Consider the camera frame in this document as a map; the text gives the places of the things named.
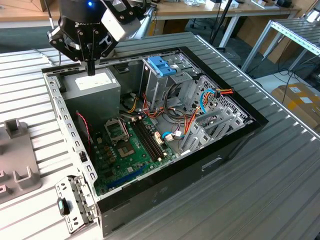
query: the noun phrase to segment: metal shelf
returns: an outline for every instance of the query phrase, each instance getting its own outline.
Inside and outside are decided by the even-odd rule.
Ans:
[[[267,38],[270,29],[275,29],[280,34],[277,34],[277,36],[274,38],[270,47],[265,52],[265,56],[272,51],[281,35],[293,40],[307,51],[310,51],[315,55],[320,55],[320,25],[311,24],[304,18],[270,20],[260,38],[252,48],[251,53],[245,60],[241,68],[242,71],[245,72],[248,69],[264,40]],[[290,69],[292,69],[298,63],[298,61],[296,61],[295,64],[290,67]]]

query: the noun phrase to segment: wooden desk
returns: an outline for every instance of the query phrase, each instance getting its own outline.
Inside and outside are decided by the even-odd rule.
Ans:
[[[50,6],[51,14],[55,24],[59,19],[58,2],[54,2]],[[232,17],[228,28],[223,36],[219,47],[225,47],[232,31],[234,30],[239,17],[243,16],[269,16],[269,15],[288,15],[293,18],[300,8],[294,7],[291,10],[287,8],[281,9],[263,9],[246,0],[244,4],[240,4],[239,8],[230,8],[227,17]],[[160,2],[157,5],[157,21],[173,20],[173,19],[194,19],[194,18],[214,18],[217,16],[218,9],[207,9],[205,4],[200,6],[188,6],[183,2]],[[0,29],[1,28],[26,28],[49,26],[48,13],[30,11],[10,6],[4,6],[0,9]]]

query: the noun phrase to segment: open computer tower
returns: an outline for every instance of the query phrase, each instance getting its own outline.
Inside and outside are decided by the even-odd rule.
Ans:
[[[103,237],[232,159],[268,121],[186,47],[43,75],[77,176],[55,186],[72,234]]]

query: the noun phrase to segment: ram slot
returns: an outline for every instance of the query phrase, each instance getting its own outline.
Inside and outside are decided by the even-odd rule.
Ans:
[[[150,136],[145,125],[141,121],[135,122],[132,126],[132,129],[138,136],[139,140],[141,141],[142,145],[145,147],[153,161],[157,161],[158,158],[164,157],[162,150],[159,148],[155,140]]]

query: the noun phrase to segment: green motherboard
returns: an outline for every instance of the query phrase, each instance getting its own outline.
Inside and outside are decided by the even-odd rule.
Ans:
[[[163,154],[162,158],[151,157],[149,153],[152,154],[153,149],[150,149],[149,143],[153,139],[152,144],[157,144],[154,137],[157,130],[148,117],[140,121],[140,127],[145,128],[142,129],[143,132],[152,137],[152,139],[149,138],[148,142],[144,137],[145,135],[142,136],[141,132],[137,131],[135,123],[126,121],[124,125],[129,138],[120,140],[116,144],[112,144],[110,135],[105,128],[91,135],[94,144],[91,147],[90,156],[98,175],[94,183],[98,196],[176,158],[175,153],[166,143],[158,145],[158,150]],[[119,126],[114,124],[108,129],[112,138],[122,133]]]

